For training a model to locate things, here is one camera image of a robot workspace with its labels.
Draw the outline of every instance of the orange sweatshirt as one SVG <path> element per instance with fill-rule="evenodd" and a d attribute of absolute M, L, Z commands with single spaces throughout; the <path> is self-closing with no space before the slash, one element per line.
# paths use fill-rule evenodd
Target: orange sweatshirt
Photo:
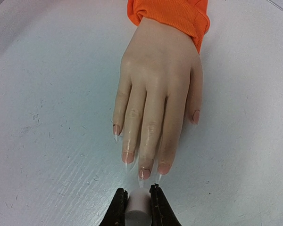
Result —
<path fill-rule="evenodd" d="M 198 52 L 210 21 L 208 0 L 129 0 L 128 16 L 139 25 L 145 16 L 170 25 L 191 36 Z"/>

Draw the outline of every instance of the mannequin hand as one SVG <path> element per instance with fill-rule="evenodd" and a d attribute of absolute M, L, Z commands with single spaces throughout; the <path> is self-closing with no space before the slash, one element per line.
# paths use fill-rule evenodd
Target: mannequin hand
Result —
<path fill-rule="evenodd" d="M 159 143 L 158 173 L 167 174 L 185 109 L 197 124 L 201 98 L 202 67 L 191 38 L 144 17 L 122 59 L 113 115 L 114 134 L 124 130 L 123 162 L 133 162 L 140 140 L 139 176 L 148 179 Z"/>

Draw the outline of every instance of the finger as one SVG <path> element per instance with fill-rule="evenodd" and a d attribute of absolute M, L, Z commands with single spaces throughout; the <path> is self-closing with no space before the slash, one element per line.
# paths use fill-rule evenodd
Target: finger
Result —
<path fill-rule="evenodd" d="M 113 113 L 113 134 L 117 137 L 123 130 L 125 112 L 131 92 L 131 79 L 130 77 L 122 72 L 119 79 L 117 96 L 115 100 L 115 108 Z"/>
<path fill-rule="evenodd" d="M 170 95 L 166 102 L 164 127 L 158 151 L 158 173 L 161 175 L 170 171 L 175 158 L 183 126 L 187 89 L 180 95 Z"/>
<path fill-rule="evenodd" d="M 202 104 L 202 66 L 199 63 L 191 71 L 191 81 L 186 103 L 186 114 L 191 123 L 197 125 L 200 119 L 200 110 Z"/>
<path fill-rule="evenodd" d="M 132 163 L 140 131 L 144 105 L 146 99 L 146 88 L 138 84 L 132 87 L 129 103 L 125 115 L 125 127 L 123 137 L 122 160 L 124 163 Z"/>
<path fill-rule="evenodd" d="M 156 147 L 161 133 L 165 100 L 166 92 L 161 89 L 149 91 L 147 94 L 139 153 L 139 177 L 144 180 L 150 177 L 152 171 Z"/>

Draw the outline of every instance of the hand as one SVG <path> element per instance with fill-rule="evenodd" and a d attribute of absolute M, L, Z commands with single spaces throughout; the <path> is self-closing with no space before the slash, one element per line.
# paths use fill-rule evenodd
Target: hand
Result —
<path fill-rule="evenodd" d="M 133 162 L 140 139 L 139 176 L 148 179 L 159 142 L 158 173 L 167 174 L 185 109 L 198 124 L 201 98 L 202 66 L 191 38 L 144 17 L 122 59 L 113 115 L 114 134 L 124 130 L 123 162 Z"/>

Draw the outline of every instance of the orange cuff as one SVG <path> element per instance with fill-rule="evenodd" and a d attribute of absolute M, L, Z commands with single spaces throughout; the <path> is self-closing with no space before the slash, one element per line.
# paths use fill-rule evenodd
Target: orange cuff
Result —
<path fill-rule="evenodd" d="M 129 0 L 127 10 L 129 19 L 137 26 L 145 16 L 191 36 L 200 52 L 210 25 L 207 5 L 208 0 Z"/>

